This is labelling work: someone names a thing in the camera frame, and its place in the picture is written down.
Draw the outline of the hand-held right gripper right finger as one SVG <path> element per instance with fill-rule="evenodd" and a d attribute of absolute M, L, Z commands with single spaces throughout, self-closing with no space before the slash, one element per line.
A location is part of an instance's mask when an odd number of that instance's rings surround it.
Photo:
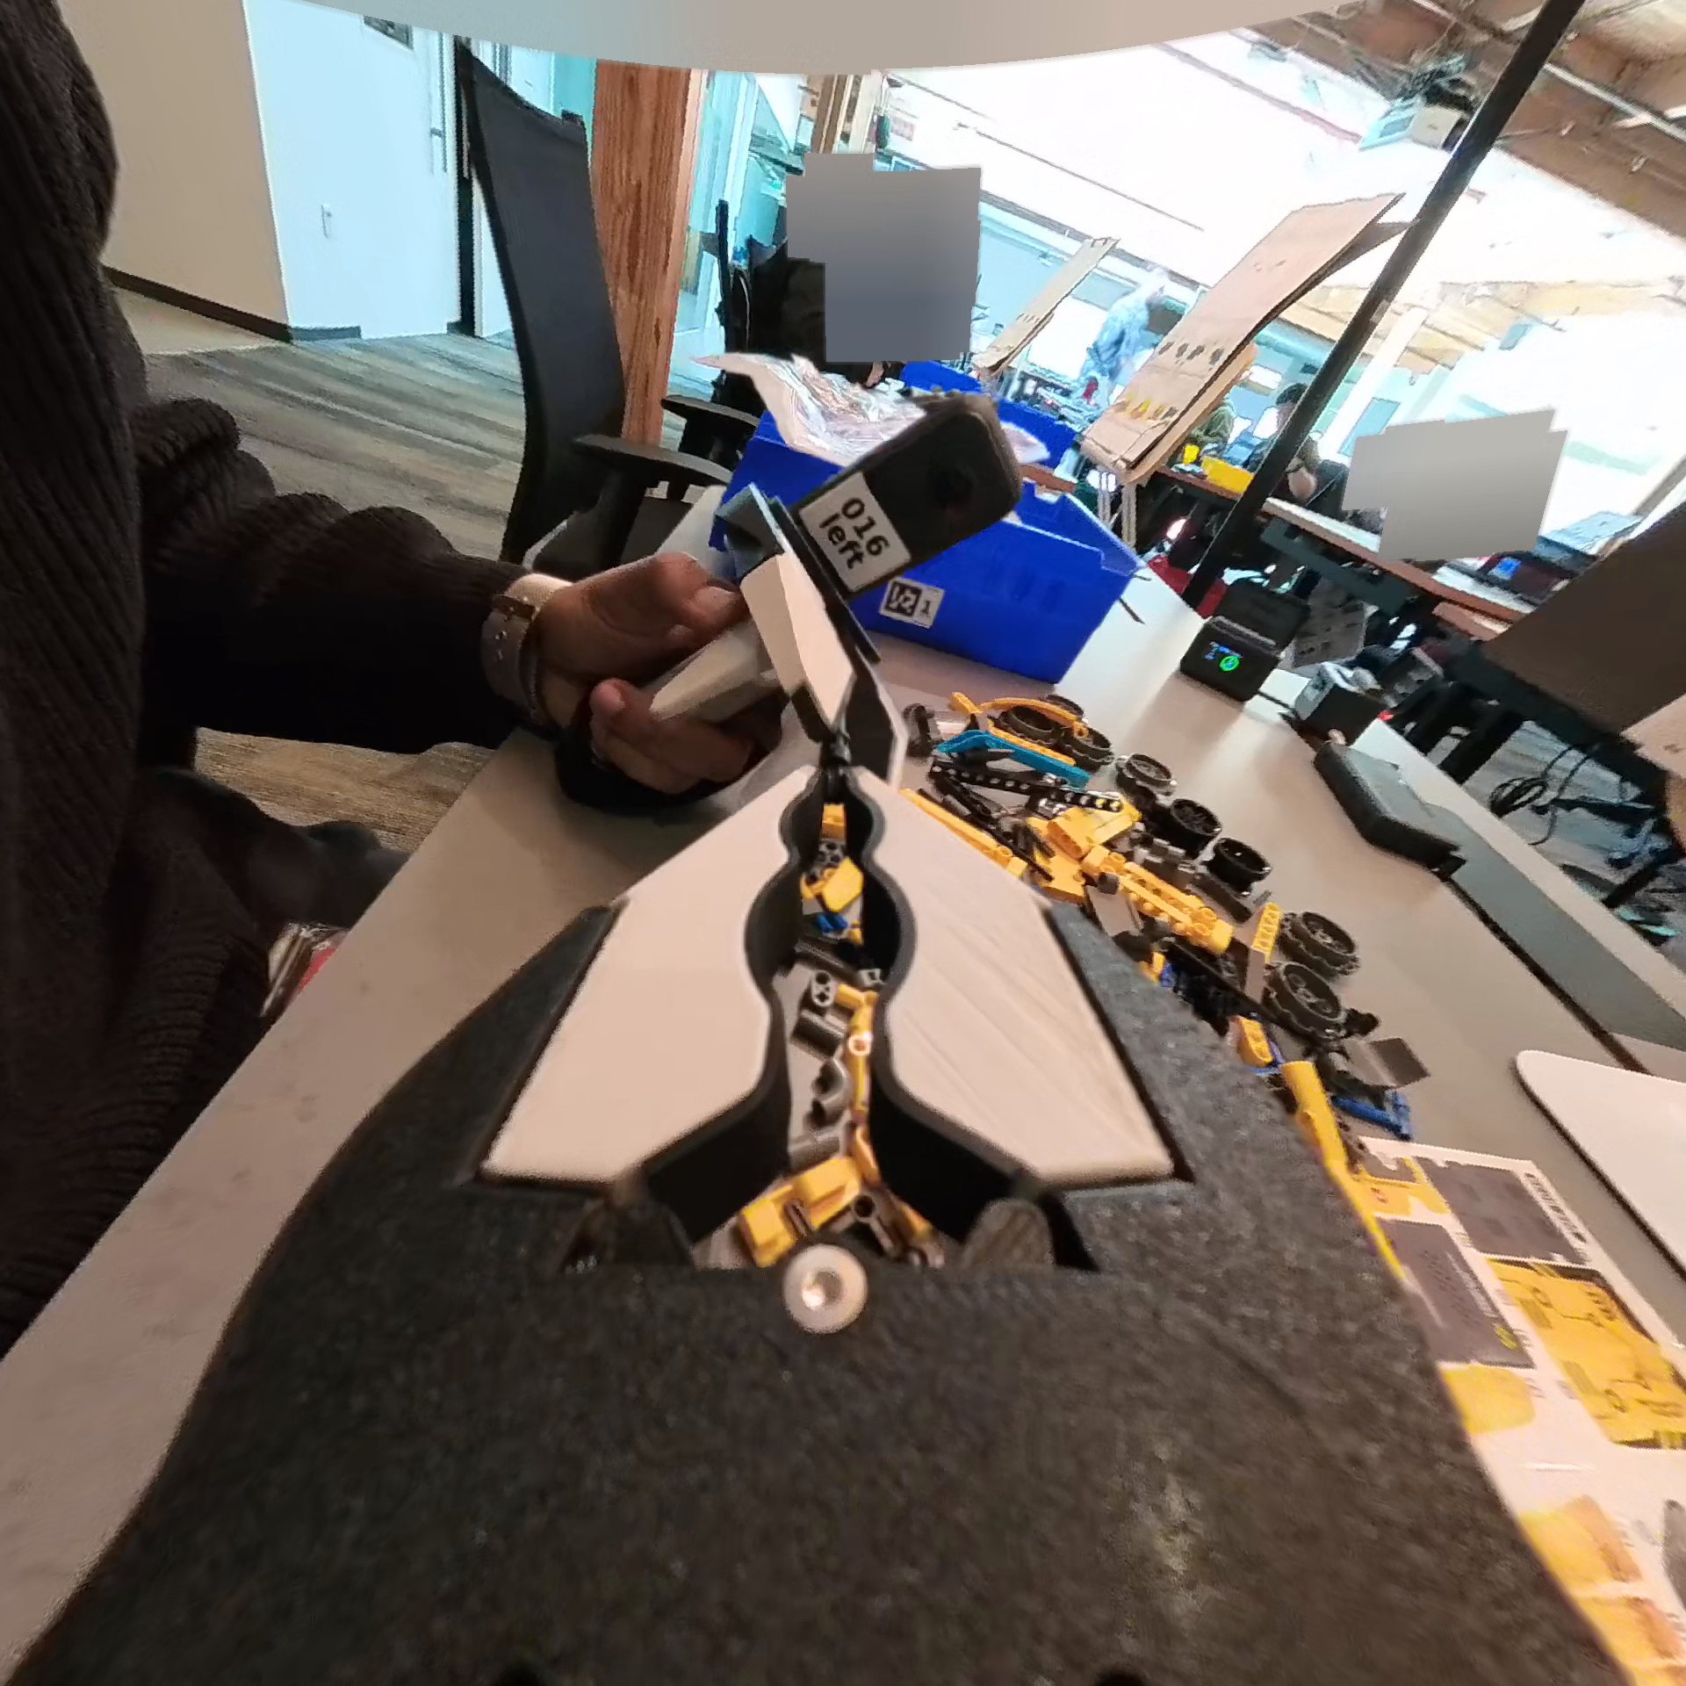
<path fill-rule="evenodd" d="M 850 781 L 867 934 L 892 940 L 872 1146 L 940 1230 L 997 1200 L 1174 1180 L 1122 1034 L 1052 907 L 875 773 Z"/>

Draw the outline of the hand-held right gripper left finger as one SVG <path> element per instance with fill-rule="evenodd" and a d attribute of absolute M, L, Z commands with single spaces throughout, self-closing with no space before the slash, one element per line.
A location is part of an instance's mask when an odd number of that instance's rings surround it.
<path fill-rule="evenodd" d="M 647 1198 L 709 1236 L 786 1171 L 775 984 L 805 932 L 823 808 L 798 766 L 618 899 L 483 1178 Z"/>

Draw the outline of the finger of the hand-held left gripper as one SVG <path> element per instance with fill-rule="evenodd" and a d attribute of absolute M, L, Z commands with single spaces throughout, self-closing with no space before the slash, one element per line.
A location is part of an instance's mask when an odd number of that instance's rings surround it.
<path fill-rule="evenodd" d="M 837 712 L 837 765 L 852 781 L 867 775 L 901 789 L 908 761 L 908 722 L 867 657 L 847 657 L 850 676 Z"/>
<path fill-rule="evenodd" d="M 835 740 L 855 669 L 806 567 L 792 553 L 772 554 L 742 576 L 742 600 L 808 740 Z"/>

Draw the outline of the person's left forearm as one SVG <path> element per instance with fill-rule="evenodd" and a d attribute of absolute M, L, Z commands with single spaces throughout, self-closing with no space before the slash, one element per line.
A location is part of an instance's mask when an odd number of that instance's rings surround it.
<path fill-rule="evenodd" d="M 132 411 L 145 585 L 138 758 L 188 766 L 201 729 L 425 752 L 521 721 L 482 628 L 515 579 L 404 511 L 280 494 L 228 411 Z"/>

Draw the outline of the person's left hand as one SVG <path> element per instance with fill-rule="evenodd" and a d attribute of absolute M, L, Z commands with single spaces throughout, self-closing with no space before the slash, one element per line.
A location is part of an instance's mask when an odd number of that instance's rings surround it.
<path fill-rule="evenodd" d="M 586 761 L 640 791 L 697 796 L 739 784 L 771 751 L 776 712 L 658 721 L 650 685 L 747 620 L 742 599 L 684 554 L 657 554 L 567 585 L 538 610 L 536 696 Z"/>

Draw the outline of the plain blue storage bin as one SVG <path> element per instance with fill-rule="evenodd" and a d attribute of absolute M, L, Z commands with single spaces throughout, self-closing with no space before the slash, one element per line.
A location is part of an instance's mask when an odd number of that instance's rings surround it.
<path fill-rule="evenodd" d="M 1061 472 L 1061 462 L 1076 437 L 1076 429 L 1064 419 L 1001 397 L 997 391 L 982 385 L 969 371 L 951 370 L 931 361 L 912 361 L 904 366 L 899 381 L 904 391 L 912 395 L 983 395 L 997 411 L 997 419 L 1018 455 L 1022 477 L 1036 485 L 1040 496 L 1052 499 L 1056 494 L 1073 494 L 1077 490 L 1077 479 Z"/>

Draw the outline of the blue storage bin with tag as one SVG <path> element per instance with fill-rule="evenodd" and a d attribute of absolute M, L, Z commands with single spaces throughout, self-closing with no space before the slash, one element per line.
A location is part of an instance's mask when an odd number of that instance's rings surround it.
<path fill-rule="evenodd" d="M 772 421 L 751 436 L 727 500 L 745 485 L 794 506 L 844 467 L 791 449 Z M 722 553 L 718 514 L 711 543 Z M 1018 506 L 978 536 L 917 564 L 857 604 L 873 635 L 1056 680 L 1105 620 L 1135 554 L 1069 496 L 1022 483 Z"/>

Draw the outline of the clear plastic bags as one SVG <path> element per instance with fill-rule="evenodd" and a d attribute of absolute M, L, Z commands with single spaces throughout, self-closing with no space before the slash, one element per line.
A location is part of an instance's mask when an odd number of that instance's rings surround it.
<path fill-rule="evenodd" d="M 923 419 L 931 406 L 897 391 L 855 385 L 821 371 L 806 357 L 769 351 L 720 351 L 698 359 L 718 373 L 745 379 L 764 404 L 780 440 L 797 451 L 847 467 L 892 444 Z"/>

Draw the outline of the pile of toy building parts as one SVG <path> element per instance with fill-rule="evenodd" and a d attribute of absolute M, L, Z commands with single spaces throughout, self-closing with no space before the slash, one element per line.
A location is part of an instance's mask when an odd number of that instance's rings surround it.
<path fill-rule="evenodd" d="M 1149 982 L 1233 1045 L 1347 1193 L 1388 1271 L 1408 1280 L 1385 1221 L 1414 1205 L 1441 1214 L 1446 1202 L 1417 1169 L 1387 1178 L 1351 1127 L 1408 1138 L 1403 1090 L 1423 1071 L 1403 1043 L 1368 1042 L 1377 1019 L 1339 999 L 1339 980 L 1356 970 L 1345 929 L 1260 901 L 1268 862 L 1176 796 L 1163 762 L 1126 756 L 1114 794 L 1073 788 L 1067 775 L 1096 773 L 1110 746 L 1076 703 L 990 703 L 971 721 L 983 729 L 978 746 L 959 746 L 962 730 L 937 738 L 926 707 L 912 707 L 909 721 L 913 751 L 929 765 L 908 801 L 1011 880 L 1084 907 Z M 883 982 L 861 936 L 866 878 L 846 832 L 840 805 L 829 805 L 803 878 L 791 1042 L 808 1050 L 814 1072 L 792 1169 L 697 1248 L 711 1268 L 769 1268 L 838 1236 L 931 1267 L 962 1255 L 962 1242 L 940 1241 L 931 1214 L 893 1190 L 875 1152 L 867 1057 Z"/>

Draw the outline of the small cardboard sign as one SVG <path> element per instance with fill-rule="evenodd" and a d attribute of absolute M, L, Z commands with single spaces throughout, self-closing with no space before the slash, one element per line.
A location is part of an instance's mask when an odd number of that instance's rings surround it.
<path fill-rule="evenodd" d="M 1052 322 L 1065 297 L 1118 247 L 1118 237 L 1096 237 L 1079 243 L 1042 283 L 1040 291 L 997 332 L 980 351 L 971 368 L 983 385 L 999 381 L 1004 371 Z"/>

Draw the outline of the wristwatch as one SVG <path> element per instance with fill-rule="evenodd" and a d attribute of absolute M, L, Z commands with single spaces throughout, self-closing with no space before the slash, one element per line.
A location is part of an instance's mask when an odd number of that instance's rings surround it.
<path fill-rule="evenodd" d="M 563 730 L 577 709 L 577 699 L 552 709 L 539 638 L 541 613 L 569 589 L 571 582 L 557 576 L 521 575 L 491 600 L 479 631 L 479 665 L 486 683 L 538 730 Z"/>

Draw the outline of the red patterned packet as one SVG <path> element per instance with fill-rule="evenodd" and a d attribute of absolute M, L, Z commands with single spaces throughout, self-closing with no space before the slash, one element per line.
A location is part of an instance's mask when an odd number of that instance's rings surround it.
<path fill-rule="evenodd" d="M 273 1026 L 325 961 L 339 950 L 348 929 L 323 921 L 293 921 L 280 929 L 267 955 L 262 1026 Z"/>

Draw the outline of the large cardboard sign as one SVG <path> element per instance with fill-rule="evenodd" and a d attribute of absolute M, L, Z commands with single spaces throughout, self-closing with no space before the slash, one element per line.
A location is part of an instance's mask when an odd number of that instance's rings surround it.
<path fill-rule="evenodd" d="M 1211 414 L 1251 368 L 1255 342 L 1286 307 L 1392 240 L 1400 194 L 1314 203 L 1278 222 L 1174 325 L 1125 391 L 1085 428 L 1079 451 L 1139 479 Z"/>

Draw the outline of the black power bank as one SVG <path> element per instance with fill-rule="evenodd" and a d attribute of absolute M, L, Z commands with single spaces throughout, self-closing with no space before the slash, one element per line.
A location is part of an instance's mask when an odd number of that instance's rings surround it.
<path fill-rule="evenodd" d="M 1311 604 L 1305 599 L 1260 581 L 1228 582 L 1176 671 L 1233 703 L 1251 703 L 1278 671 L 1308 616 Z"/>

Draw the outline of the black office chair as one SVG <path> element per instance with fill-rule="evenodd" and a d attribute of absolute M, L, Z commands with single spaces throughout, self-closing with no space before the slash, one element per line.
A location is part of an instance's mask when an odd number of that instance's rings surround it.
<path fill-rule="evenodd" d="M 758 417 L 684 395 L 681 449 L 626 433 L 626 383 L 598 245 L 586 129 L 512 90 L 465 44 L 456 86 L 472 179 L 512 316 L 524 402 L 505 563 L 584 581 L 663 548 L 690 490 L 722 490 Z"/>

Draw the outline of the black power adapter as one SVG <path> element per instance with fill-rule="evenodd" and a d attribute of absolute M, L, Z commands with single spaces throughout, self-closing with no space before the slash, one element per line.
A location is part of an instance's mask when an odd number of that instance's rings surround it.
<path fill-rule="evenodd" d="M 1314 751 L 1313 769 L 1368 848 L 1440 880 L 1452 880 L 1464 867 L 1470 834 L 1456 815 L 1432 808 L 1395 765 L 1326 743 Z"/>

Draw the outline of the small black box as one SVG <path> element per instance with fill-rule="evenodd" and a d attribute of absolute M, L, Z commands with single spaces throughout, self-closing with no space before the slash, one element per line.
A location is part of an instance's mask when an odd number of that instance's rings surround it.
<path fill-rule="evenodd" d="M 1385 709 L 1379 679 L 1363 666 L 1318 665 L 1288 709 L 1288 722 L 1313 745 L 1354 743 Z"/>

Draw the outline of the black pole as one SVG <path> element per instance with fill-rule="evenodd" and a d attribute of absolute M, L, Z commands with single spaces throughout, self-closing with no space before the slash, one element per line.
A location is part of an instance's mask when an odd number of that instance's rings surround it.
<path fill-rule="evenodd" d="M 1396 237 L 1377 279 L 1364 291 L 1352 320 L 1311 381 L 1306 395 L 1301 397 L 1290 416 L 1278 426 L 1270 449 L 1255 472 L 1251 485 L 1236 499 L 1214 532 L 1182 592 L 1186 604 L 1201 607 L 1211 586 L 1223 579 L 1233 550 L 1251 534 L 1255 518 L 1262 512 L 1262 505 L 1286 477 L 1324 404 L 1367 347 L 1385 312 L 1396 300 L 1403 283 L 1426 256 L 1433 237 L 1441 231 L 1452 209 L 1462 200 L 1470 181 L 1503 134 L 1507 121 L 1515 114 L 1534 81 L 1550 62 L 1572 22 L 1581 12 L 1581 6 L 1581 3 L 1546 3 L 1529 25 L 1522 44 L 1514 50 L 1503 73 L 1470 119 L 1440 176 L 1427 189 L 1422 209 Z"/>

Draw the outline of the printed instruction leaflet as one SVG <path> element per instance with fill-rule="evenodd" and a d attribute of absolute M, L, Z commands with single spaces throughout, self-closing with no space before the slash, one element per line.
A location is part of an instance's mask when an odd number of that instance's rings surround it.
<path fill-rule="evenodd" d="M 1683 1682 L 1681 1345 L 1529 1163 L 1359 1137 L 1336 1178 L 1536 1556 L 1626 1682 Z"/>

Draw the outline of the white tablet stand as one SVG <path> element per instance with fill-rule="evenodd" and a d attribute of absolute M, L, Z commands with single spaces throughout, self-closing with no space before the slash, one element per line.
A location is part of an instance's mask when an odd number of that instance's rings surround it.
<path fill-rule="evenodd" d="M 1683 1082 L 1543 1050 L 1518 1082 L 1607 1190 L 1683 1273 Z"/>

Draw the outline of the person's black sweater torso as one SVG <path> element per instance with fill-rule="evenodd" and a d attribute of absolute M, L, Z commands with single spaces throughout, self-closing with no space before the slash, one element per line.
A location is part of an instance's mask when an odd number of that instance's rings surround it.
<path fill-rule="evenodd" d="M 102 267 L 113 127 L 54 5 L 5 5 L 5 1350 L 260 1038 L 273 827 L 143 765 L 143 361 Z"/>

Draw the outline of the wooden post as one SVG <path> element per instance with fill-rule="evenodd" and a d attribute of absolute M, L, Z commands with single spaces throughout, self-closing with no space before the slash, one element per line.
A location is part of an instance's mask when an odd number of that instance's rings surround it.
<path fill-rule="evenodd" d="M 625 377 L 622 433 L 657 444 L 684 271 L 704 75 L 601 59 L 597 234 Z"/>

